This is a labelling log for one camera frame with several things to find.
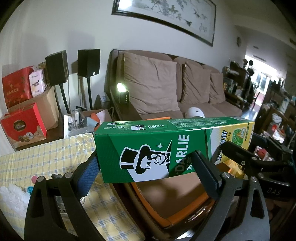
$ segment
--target painting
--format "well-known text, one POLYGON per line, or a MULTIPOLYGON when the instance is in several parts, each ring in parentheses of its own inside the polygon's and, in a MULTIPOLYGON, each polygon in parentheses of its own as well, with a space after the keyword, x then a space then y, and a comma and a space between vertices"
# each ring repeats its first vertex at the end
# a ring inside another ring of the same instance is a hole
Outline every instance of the painting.
POLYGON ((114 0, 112 14, 154 21, 213 46, 216 5, 211 0, 114 0))

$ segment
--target brown sofa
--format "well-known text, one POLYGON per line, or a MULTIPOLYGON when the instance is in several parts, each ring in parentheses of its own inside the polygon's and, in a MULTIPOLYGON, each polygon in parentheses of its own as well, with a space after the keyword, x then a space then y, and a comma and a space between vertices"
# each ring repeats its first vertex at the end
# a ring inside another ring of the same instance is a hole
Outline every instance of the brown sofa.
POLYGON ((159 118, 159 117, 166 117, 170 116, 172 119, 182 119, 184 118, 184 113, 190 107, 198 107, 200 108, 205 117, 223 117, 223 116, 241 116, 242 111, 237 108, 236 106, 230 104, 227 101, 224 101, 219 104, 209 104, 209 103, 200 103, 200 104, 181 104, 181 96, 183 90, 182 84, 182 66, 185 62, 192 63, 204 69, 210 69, 212 73, 220 73, 214 67, 204 65, 202 63, 186 59, 183 57, 178 57, 169 54, 163 53, 156 53, 150 51, 141 51, 141 50, 112 50, 109 57, 108 63, 108 74, 107 74, 107 85, 110 91, 110 96, 112 102, 114 104, 115 110, 120 118, 120 120, 141 120, 141 119, 151 119, 151 118, 159 118), (159 60, 165 61, 173 61, 177 63, 177 71, 176 71, 176 79, 177 79, 177 100, 180 111, 166 111, 160 113, 150 113, 150 114, 143 114, 139 115, 137 111, 134 109, 132 104, 129 105, 119 105, 116 103, 115 99, 115 85, 116 83, 122 81, 124 79, 124 61, 123 61, 123 52, 130 52, 141 56, 146 56, 149 58, 155 58, 159 60))

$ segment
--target glowing light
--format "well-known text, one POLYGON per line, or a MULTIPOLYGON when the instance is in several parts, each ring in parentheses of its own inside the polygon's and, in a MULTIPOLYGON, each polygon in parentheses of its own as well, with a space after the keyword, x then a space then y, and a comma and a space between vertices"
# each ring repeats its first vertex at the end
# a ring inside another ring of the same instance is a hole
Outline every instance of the glowing light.
POLYGON ((119 9, 127 9, 132 5, 132 0, 120 0, 119 1, 119 9))
POLYGON ((116 87, 119 92, 126 92, 126 87, 122 83, 118 83, 116 87))

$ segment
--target pink object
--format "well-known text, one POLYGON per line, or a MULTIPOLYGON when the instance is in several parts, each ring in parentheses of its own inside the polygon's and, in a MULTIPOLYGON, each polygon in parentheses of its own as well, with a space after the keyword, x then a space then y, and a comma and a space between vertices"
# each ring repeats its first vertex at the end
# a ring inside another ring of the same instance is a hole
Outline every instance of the pink object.
POLYGON ((32 176, 32 179, 31 179, 32 180, 32 183, 35 184, 35 182, 37 181, 37 178, 38 178, 37 176, 32 176))

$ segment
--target man in top hat logo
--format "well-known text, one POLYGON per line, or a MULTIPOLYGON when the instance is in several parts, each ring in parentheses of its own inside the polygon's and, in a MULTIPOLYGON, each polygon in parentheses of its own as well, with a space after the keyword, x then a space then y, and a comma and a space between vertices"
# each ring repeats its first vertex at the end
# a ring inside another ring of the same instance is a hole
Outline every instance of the man in top hat logo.
POLYGON ((125 147, 120 156, 120 168, 127 169, 135 182, 168 177, 172 141, 166 151, 151 150, 142 145, 140 150, 125 147))

